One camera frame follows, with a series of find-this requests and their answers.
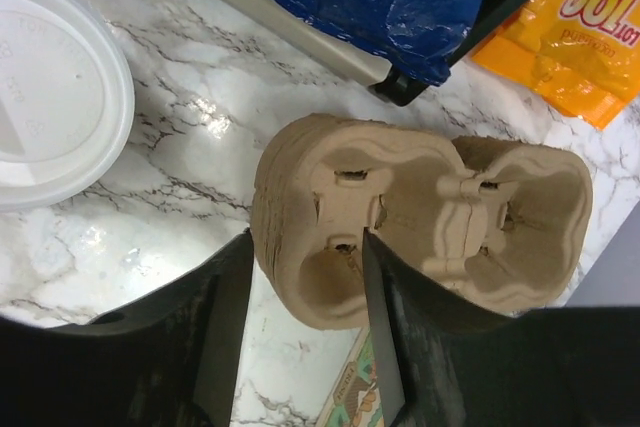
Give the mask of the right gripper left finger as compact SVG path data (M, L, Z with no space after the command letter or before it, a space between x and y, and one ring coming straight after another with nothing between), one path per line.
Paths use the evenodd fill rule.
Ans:
M243 232L85 325L1 322L5 426L226 426L254 266Z

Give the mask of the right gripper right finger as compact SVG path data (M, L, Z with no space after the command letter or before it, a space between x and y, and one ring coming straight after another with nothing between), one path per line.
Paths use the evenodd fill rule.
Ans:
M383 420L388 426L635 426L637 307L479 307L363 236Z

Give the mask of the green Fresh paper bag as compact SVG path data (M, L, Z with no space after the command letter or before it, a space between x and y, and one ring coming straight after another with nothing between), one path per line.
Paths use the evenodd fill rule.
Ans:
M371 334L363 328L316 421L319 427L384 425Z

